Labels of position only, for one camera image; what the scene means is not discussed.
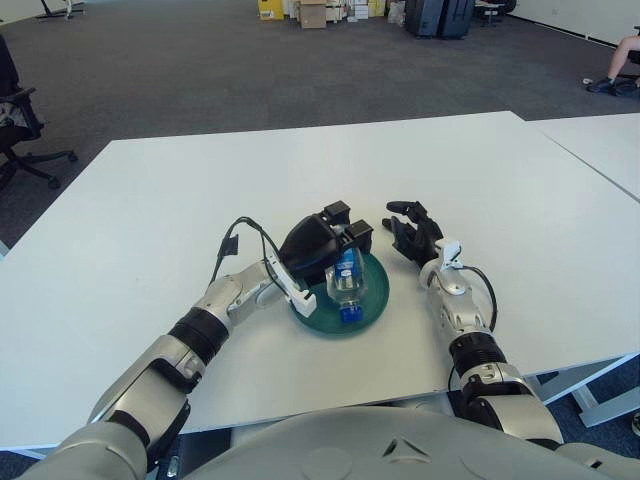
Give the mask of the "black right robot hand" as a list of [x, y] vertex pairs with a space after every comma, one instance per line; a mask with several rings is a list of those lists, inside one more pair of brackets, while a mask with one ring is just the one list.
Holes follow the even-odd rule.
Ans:
[[386, 209], [395, 213], [382, 219], [383, 227], [394, 236], [395, 250], [419, 268], [438, 257], [436, 242], [444, 235], [420, 202], [391, 201]]

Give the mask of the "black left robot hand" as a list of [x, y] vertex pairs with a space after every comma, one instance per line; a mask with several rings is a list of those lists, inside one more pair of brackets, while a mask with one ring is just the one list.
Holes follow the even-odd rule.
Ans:
[[364, 220], [351, 222], [350, 207], [343, 201], [301, 220], [279, 249], [279, 258], [294, 280], [307, 286], [325, 282], [325, 271], [351, 248], [368, 254], [373, 228]]

